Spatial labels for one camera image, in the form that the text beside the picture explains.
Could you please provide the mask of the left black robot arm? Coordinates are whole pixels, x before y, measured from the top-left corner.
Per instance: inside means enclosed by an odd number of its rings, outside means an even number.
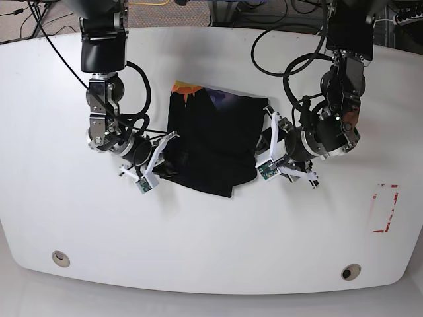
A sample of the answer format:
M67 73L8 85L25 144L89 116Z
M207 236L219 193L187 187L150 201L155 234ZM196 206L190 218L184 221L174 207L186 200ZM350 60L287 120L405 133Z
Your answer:
M364 69L373 59L373 28L377 3L374 1L322 1L323 23L316 50L293 60L279 76L291 111L300 118L284 118L271 106L265 107L270 128L262 132L256 153L267 153L256 169L266 181L283 176L290 182L299 178L319 185L312 160L345 155L360 140L356 128L365 92ZM312 96L298 99L289 78L314 60L332 63L320 81L315 107Z

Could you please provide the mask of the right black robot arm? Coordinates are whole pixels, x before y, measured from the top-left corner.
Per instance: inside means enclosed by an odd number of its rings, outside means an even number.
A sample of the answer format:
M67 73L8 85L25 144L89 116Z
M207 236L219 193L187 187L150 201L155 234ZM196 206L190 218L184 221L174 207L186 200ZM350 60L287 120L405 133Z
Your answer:
M164 163L162 152L178 134L158 133L154 138L146 134L152 93L143 69L126 59L128 2L65 1L65 5L79 17L81 70L91 74L83 85L90 107L88 145L127 161L120 173L133 178L140 191L146 193L158 185L155 168ZM146 90L145 104L134 114L124 114L119 107L124 84L118 72L126 67L141 75Z

